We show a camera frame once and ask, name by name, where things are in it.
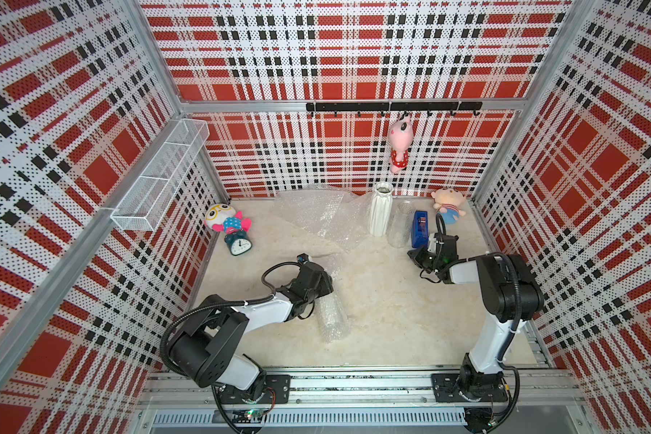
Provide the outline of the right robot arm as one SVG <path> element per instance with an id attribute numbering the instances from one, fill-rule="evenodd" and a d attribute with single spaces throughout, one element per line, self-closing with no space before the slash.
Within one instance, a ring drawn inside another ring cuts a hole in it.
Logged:
<path id="1" fill-rule="evenodd" d="M 506 355 L 515 337 L 544 307 L 544 294 L 524 259 L 501 252 L 467 259 L 458 255 L 459 237 L 449 235 L 442 217 L 435 217 L 437 231 L 429 231 L 428 213 L 413 214 L 408 256 L 430 283 L 477 284 L 486 311 L 477 343 L 464 355 L 456 374 L 434 374 L 436 400 L 490 403 L 509 400 L 504 372 Z"/>

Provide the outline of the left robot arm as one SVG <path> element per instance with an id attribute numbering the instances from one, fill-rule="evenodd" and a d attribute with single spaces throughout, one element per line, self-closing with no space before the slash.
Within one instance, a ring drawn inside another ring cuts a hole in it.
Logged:
<path id="1" fill-rule="evenodd" d="M 307 307 L 332 295 L 334 285 L 306 253 L 270 267 L 260 282 L 269 289 L 268 296 L 227 300 L 211 295 L 174 320 L 159 345 L 165 367 L 201 388 L 224 385 L 257 394 L 267 390 L 265 370 L 237 353 L 242 338 L 262 327 L 304 319 Z"/>

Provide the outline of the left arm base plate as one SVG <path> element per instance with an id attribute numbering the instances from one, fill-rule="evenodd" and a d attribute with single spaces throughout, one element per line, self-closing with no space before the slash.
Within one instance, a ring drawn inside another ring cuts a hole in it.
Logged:
<path id="1" fill-rule="evenodd" d="M 261 374 L 247 391 L 221 386 L 219 398 L 222 404 L 285 404 L 289 401 L 291 379 L 288 374 Z"/>

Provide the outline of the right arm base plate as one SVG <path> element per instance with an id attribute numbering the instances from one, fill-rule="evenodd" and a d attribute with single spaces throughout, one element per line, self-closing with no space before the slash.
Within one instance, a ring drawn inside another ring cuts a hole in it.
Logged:
<path id="1" fill-rule="evenodd" d="M 437 403 L 507 403 L 502 374 L 432 374 L 432 392 Z"/>

